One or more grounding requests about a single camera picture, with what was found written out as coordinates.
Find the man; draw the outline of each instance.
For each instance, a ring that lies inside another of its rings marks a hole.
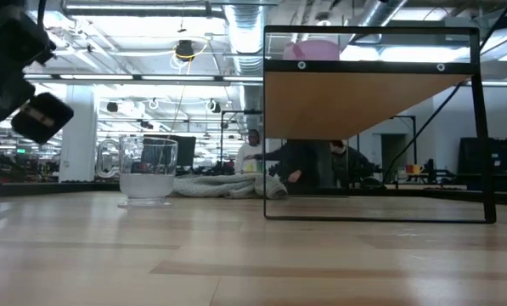
[[[247,156],[256,160],[262,154]],[[318,158],[312,142],[289,139],[279,149],[266,154],[267,161],[279,161],[278,175],[285,180],[287,188],[298,192],[304,188],[319,186]]]
[[[262,147],[259,145],[261,143],[259,131],[255,129],[250,130],[247,134],[247,142],[247,144],[244,144],[239,148],[238,155],[236,156],[234,172],[237,174],[244,172],[256,172],[256,161],[251,159],[247,160],[245,157],[262,153]]]
[[[332,168],[335,181],[339,181],[342,188],[361,179],[372,176],[374,164],[370,163],[361,152],[344,145],[341,140],[330,142],[332,152]]]

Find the gray blanket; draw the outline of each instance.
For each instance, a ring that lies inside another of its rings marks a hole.
[[[199,176],[176,178],[174,194],[193,197],[220,197],[245,199],[262,196],[262,174]],[[267,197],[276,199],[287,194],[287,189],[276,178],[267,176]]]

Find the white column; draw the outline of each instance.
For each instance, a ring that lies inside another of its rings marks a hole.
[[[66,89],[66,103],[74,110],[74,117],[63,128],[59,182],[94,180],[99,104],[93,89],[92,85],[69,85]]]

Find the ceiling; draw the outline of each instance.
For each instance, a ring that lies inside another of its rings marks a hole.
[[[29,7],[36,17],[37,1]],[[211,0],[211,8],[220,14],[222,4],[266,4],[267,23],[272,25],[317,24],[313,16],[329,10],[332,0]],[[154,15],[149,9],[118,9],[112,14],[104,12],[96,15],[91,9],[74,9],[77,14],[67,15],[59,11],[60,1],[50,1],[44,24],[50,38],[57,44],[57,58],[50,60],[45,67],[32,66],[25,72],[29,74],[125,74],[125,75],[237,75],[234,60],[236,52],[229,40],[228,22],[221,18],[194,17],[185,8],[191,5],[205,5],[205,1],[140,1],[127,0],[69,0],[67,6],[81,8],[82,5],[166,5],[167,12],[177,12],[173,16]],[[472,16],[496,12],[506,1],[435,1],[409,0],[393,18],[394,20],[443,20],[459,16],[469,20]],[[333,26],[342,26],[362,13],[364,1],[341,0],[327,14]],[[174,47],[179,41],[190,40],[197,56],[194,60],[176,59]],[[272,54],[282,54],[288,37],[270,40]],[[258,54],[247,57],[259,58]],[[66,101],[66,85],[54,82],[37,82],[37,92],[50,91]],[[210,108],[216,102],[222,110],[241,111],[244,109],[244,88],[233,83],[225,86],[206,84],[205,86],[154,85],[131,82],[104,82],[94,87],[99,99],[99,137],[117,137],[119,134],[146,131],[140,127],[139,119],[157,122],[153,130],[159,133],[198,133],[204,137],[218,139],[221,114]],[[107,111],[109,102],[119,105],[117,112]],[[238,141],[240,133],[245,132],[245,117],[236,116],[237,122],[225,131],[229,142]],[[0,125],[0,134],[10,133]],[[59,143],[60,136],[53,140]],[[211,151],[217,150],[215,140],[206,144]],[[228,151],[233,154],[237,146]]]

